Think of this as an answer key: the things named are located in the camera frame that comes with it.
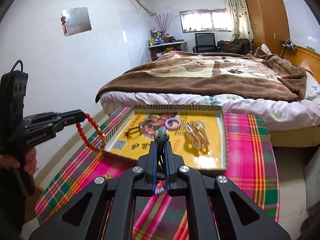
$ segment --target chair backrest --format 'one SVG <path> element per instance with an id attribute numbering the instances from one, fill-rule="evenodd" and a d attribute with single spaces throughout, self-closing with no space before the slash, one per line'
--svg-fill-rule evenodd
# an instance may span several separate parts
<path id="1" fill-rule="evenodd" d="M 197 52 L 209 51 L 216 48 L 214 33 L 195 33 Z"/>

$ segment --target white bed sheet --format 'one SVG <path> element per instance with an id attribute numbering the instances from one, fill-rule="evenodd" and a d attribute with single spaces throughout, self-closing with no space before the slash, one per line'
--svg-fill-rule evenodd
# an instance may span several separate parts
<path id="1" fill-rule="evenodd" d="M 109 91 L 100 97 L 107 114 L 133 105 L 219 105 L 225 113 L 251 114 L 263 118 L 270 131 L 293 130 L 320 125 L 320 85 L 307 72 L 305 99 L 288 103 L 264 99 L 244 99 L 223 94 L 201 96 L 192 94 L 127 93 Z"/>

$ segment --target wooden wardrobe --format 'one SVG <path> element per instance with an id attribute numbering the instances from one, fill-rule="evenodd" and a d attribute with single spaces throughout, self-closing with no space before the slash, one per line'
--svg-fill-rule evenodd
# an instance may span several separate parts
<path id="1" fill-rule="evenodd" d="M 283 0 L 246 0 L 253 32 L 252 50 L 266 44 L 272 54 L 280 55 L 281 42 L 290 38 Z"/>

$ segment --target purple coil hair tie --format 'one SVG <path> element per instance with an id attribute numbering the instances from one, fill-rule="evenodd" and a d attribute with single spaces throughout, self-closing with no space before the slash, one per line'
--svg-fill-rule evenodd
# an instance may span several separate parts
<path id="1" fill-rule="evenodd" d="M 169 126 L 169 122 L 177 122 L 178 124 L 176 126 Z M 181 127 L 181 121 L 178 118 L 168 118 L 165 120 L 164 126 L 169 131 L 178 130 Z"/>

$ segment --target table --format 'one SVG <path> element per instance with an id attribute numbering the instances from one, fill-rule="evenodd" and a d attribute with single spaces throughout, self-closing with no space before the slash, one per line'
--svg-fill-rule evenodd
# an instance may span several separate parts
<path id="1" fill-rule="evenodd" d="M 101 130 L 108 134 L 125 118 L 129 110 L 130 108 L 117 110 L 100 126 Z M 229 149 L 228 170 L 225 175 L 278 221 L 279 181 L 263 120 L 244 114 L 225 114 L 225 122 Z M 98 145 L 100 139 L 97 133 L 89 141 Z M 110 173 L 114 178 L 133 166 L 134 164 L 120 162 L 114 155 L 104 156 L 82 145 L 39 199 L 36 205 L 39 223 L 46 221 L 95 177 Z M 132 239 L 184 240 L 187 237 L 184 197 L 171 198 L 162 194 L 151 198 L 137 198 Z"/>
<path id="2" fill-rule="evenodd" d="M 165 51 L 166 48 L 173 48 L 174 50 L 177 50 L 177 51 L 186 51 L 186 52 L 188 51 L 186 41 L 177 41 L 177 42 L 150 46 L 148 47 L 148 49 L 150 51 L 150 56 L 152 61 L 157 60 L 159 57 L 157 57 L 156 54 Z"/>

